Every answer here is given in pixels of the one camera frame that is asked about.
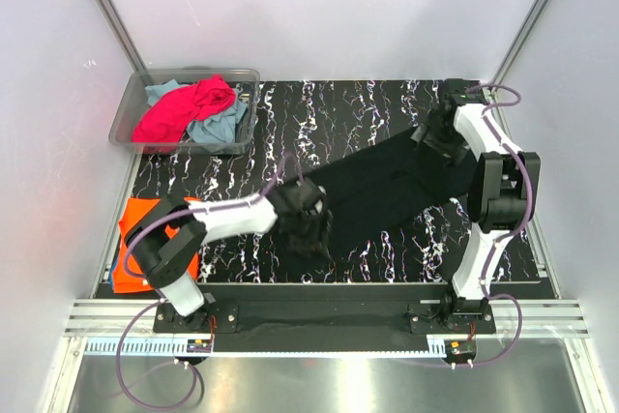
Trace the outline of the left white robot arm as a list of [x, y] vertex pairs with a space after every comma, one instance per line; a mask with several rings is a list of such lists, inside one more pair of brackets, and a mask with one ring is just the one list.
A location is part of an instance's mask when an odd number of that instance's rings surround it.
[[326, 190], [310, 179], [271, 184], [232, 200], [164, 197], [126, 234], [123, 264], [132, 259], [137, 277], [158, 293], [163, 321], [196, 332], [207, 324], [212, 306], [189, 272], [202, 246], [275, 230], [299, 254], [328, 256], [331, 221]]

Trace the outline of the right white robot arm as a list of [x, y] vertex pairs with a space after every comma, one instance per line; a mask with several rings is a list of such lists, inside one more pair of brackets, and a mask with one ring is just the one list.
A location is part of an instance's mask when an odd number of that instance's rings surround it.
[[463, 258], [432, 321], [447, 332], [468, 333], [492, 319], [490, 283], [501, 255], [531, 221], [541, 159], [514, 143], [493, 118], [495, 104], [484, 92], [493, 87], [448, 78], [437, 89], [438, 106], [413, 132], [451, 166], [471, 155], [475, 169], [468, 188], [471, 233]]

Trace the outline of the black polo shirt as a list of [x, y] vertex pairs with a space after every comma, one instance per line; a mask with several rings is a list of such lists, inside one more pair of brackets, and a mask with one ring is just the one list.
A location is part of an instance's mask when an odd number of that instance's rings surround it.
[[332, 213], [328, 250], [347, 256], [426, 208], [468, 193], [477, 160], [451, 162], [413, 138], [413, 128], [304, 175], [325, 189]]

